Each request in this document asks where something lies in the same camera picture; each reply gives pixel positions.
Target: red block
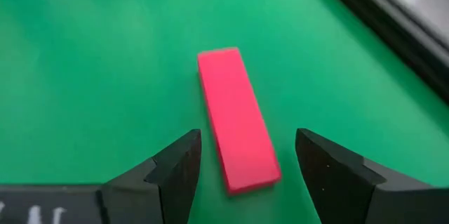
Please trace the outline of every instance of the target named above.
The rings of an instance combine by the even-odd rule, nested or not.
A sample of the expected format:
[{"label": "red block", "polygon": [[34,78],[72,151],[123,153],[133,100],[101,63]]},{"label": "red block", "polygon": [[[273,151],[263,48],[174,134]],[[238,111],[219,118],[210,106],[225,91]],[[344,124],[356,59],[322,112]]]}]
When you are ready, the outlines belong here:
[{"label": "red block", "polygon": [[228,192],[278,181],[279,163],[239,50],[203,52],[198,67]]}]

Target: green table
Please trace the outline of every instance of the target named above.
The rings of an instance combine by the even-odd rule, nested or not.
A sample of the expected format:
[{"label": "green table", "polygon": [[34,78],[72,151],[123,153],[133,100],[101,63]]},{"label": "green table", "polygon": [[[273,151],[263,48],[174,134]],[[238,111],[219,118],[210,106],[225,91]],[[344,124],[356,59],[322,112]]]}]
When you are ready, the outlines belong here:
[{"label": "green table", "polygon": [[[103,183],[203,134],[190,223],[319,223],[305,127],[449,185],[449,108],[338,0],[0,0],[0,183]],[[281,164],[225,193],[196,54],[238,46]]]}]

